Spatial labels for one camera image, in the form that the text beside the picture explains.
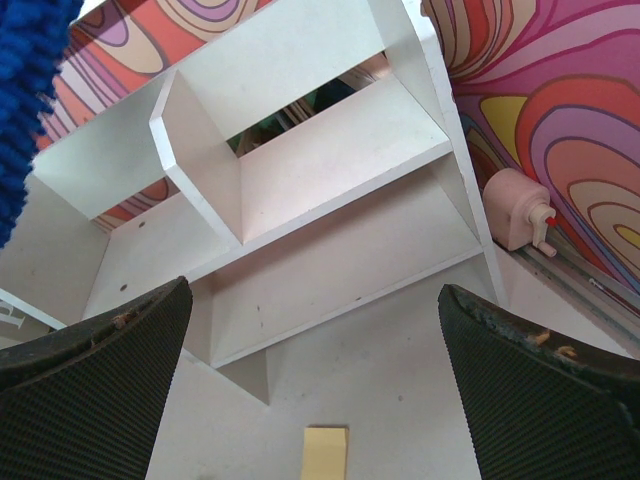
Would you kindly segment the blue microfiber duster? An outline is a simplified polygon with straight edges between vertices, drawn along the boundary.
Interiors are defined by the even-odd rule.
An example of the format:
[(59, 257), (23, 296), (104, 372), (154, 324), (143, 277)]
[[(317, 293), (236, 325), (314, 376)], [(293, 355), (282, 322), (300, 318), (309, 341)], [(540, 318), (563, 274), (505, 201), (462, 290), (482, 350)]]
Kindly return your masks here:
[(42, 117), (53, 113), (53, 81), (82, 6), (77, 0), (1, 3), (2, 245), (27, 203), (26, 180), (45, 134)]

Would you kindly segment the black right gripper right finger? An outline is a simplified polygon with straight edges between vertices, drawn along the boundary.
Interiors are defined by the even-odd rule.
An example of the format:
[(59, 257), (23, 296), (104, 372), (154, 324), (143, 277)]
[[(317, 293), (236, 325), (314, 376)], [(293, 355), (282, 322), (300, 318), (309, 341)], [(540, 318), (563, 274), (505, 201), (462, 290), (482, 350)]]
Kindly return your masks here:
[(482, 478), (638, 478), (637, 360), (454, 284), (438, 314)]

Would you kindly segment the grey Lonely Ones book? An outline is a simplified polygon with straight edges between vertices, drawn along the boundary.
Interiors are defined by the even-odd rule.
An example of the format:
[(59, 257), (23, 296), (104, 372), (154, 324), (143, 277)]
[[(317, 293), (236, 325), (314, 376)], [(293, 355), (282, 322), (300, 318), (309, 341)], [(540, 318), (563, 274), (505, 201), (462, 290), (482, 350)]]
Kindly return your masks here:
[(48, 298), (28, 288), (1, 289), (1, 348), (6, 349), (66, 327), (47, 303)]

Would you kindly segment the white bookshelf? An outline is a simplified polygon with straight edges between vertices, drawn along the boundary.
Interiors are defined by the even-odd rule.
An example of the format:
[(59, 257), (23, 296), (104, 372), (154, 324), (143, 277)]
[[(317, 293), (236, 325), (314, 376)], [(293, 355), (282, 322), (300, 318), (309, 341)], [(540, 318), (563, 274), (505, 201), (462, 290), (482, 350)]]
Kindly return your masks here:
[(225, 32), (128, 93), (98, 51), (141, 5), (89, 2), (1, 310), (62, 329), (178, 276), (189, 353), (261, 401), (267, 350), (421, 280), (507, 302), (431, 19), (417, 1), (210, 4)]

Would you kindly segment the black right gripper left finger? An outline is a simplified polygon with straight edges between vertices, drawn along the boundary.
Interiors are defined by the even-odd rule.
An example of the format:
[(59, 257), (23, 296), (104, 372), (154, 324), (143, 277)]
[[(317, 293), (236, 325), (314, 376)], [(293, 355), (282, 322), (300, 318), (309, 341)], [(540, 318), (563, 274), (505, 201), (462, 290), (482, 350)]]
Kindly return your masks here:
[(192, 305), (178, 277), (3, 349), (2, 478), (145, 478)]

